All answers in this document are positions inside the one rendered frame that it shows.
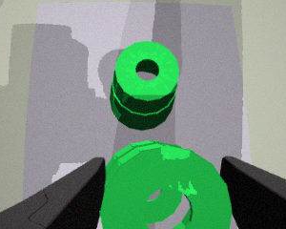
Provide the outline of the pale lavender flat mat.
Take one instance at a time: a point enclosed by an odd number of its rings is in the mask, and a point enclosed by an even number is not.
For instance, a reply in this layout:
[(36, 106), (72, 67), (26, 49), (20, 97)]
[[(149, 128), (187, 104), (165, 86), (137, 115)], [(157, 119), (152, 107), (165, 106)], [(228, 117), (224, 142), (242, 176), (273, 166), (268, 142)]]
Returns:
[[(118, 121), (117, 57), (135, 42), (170, 49), (179, 76), (172, 111), (139, 131)], [(38, 4), (28, 94), (23, 200), (129, 144), (181, 146), (212, 162), (252, 164), (232, 6), (154, 2)]]

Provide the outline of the green cup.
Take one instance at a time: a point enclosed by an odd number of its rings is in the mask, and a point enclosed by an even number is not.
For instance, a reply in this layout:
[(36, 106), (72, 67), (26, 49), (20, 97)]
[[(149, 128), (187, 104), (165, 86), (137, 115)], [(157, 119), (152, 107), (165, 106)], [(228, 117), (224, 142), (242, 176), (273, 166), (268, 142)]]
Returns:
[(174, 213), (182, 199), (180, 191), (171, 188), (161, 189), (154, 200), (146, 201), (144, 207), (144, 220), (147, 224), (163, 221)]
[(149, 229), (145, 203), (164, 188), (177, 189), (190, 202), (184, 219), (172, 229), (230, 229), (229, 192), (214, 165), (189, 149), (151, 140), (128, 145), (107, 164), (103, 229)]
[[(145, 81), (137, 72), (153, 73), (156, 78)], [(119, 55), (113, 74), (110, 101), (119, 122), (144, 131), (166, 120), (173, 108), (179, 75), (170, 50), (159, 43), (135, 42)]]

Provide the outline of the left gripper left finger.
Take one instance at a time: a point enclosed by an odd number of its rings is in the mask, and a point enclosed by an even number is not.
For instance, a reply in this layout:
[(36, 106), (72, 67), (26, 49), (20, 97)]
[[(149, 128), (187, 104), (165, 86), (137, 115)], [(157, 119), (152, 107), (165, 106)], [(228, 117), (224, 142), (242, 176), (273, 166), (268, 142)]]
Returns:
[(0, 229), (96, 229), (105, 182), (105, 158), (94, 157), (0, 212)]

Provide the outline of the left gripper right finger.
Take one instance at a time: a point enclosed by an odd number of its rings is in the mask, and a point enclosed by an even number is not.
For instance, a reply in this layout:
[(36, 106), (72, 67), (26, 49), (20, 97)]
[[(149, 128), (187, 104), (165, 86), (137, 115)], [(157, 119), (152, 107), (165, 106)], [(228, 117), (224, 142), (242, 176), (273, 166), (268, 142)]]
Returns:
[(221, 161), (238, 229), (286, 229), (286, 179), (233, 156)]

